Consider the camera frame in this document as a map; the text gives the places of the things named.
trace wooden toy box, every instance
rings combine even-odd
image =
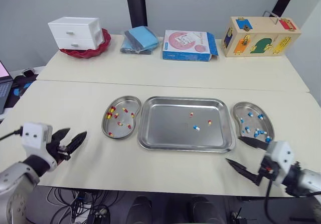
[[[280,56],[300,35],[291,18],[231,17],[222,47],[227,57]]]

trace table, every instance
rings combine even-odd
[[[264,151],[237,141],[226,154],[144,149],[134,133],[124,140],[106,137],[101,121],[108,105],[123,95],[142,103],[155,95],[212,97],[222,100],[230,113],[239,101],[260,106],[270,117],[276,140],[288,140],[295,160],[303,168],[321,171],[320,107],[309,93],[226,90],[187,87],[136,86],[85,82],[36,81],[26,91],[0,127],[3,136],[27,121],[51,124],[53,130],[70,127],[62,144],[87,130],[83,145],[41,185],[71,188],[117,189],[219,195],[264,196],[267,181],[255,186],[228,165],[229,158],[257,173]],[[19,136],[0,142],[0,171],[26,154]],[[271,196],[285,196],[284,187],[273,187]]]
[[[100,82],[151,86],[200,87],[309,92],[284,56],[219,58],[210,62],[163,60],[161,47],[152,55],[122,54],[123,36],[112,35],[98,57],[77,59],[58,51],[38,80]]]

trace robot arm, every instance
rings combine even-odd
[[[267,144],[249,137],[239,137],[239,139],[254,148],[266,150],[258,175],[247,171],[245,166],[227,159],[238,173],[256,185],[260,185],[262,178],[266,177],[272,179],[276,185],[285,185],[286,193],[295,197],[309,196],[312,192],[317,194],[321,191],[321,174],[307,169],[301,170],[299,162],[292,165],[294,154],[287,142],[272,141]]]
[[[68,146],[60,141],[70,129],[58,130],[45,124],[25,123],[22,132],[27,159],[15,163],[0,173],[0,223],[26,222],[26,203],[29,194],[47,171],[53,171],[63,160],[69,160],[86,138],[87,132],[74,137]]]

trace blue folded cloth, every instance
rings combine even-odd
[[[127,38],[124,39],[122,46],[120,48],[120,51],[123,53],[127,53],[127,54],[145,54],[145,55],[150,55],[151,54],[151,50],[145,50],[145,51],[141,51],[141,52],[136,52],[133,47],[131,46],[129,40]]]
[[[125,31],[125,37],[136,52],[153,49],[158,45],[157,36],[144,26]]]

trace blue and pink box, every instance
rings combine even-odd
[[[218,56],[213,34],[165,30],[163,59],[208,62],[212,55]]]

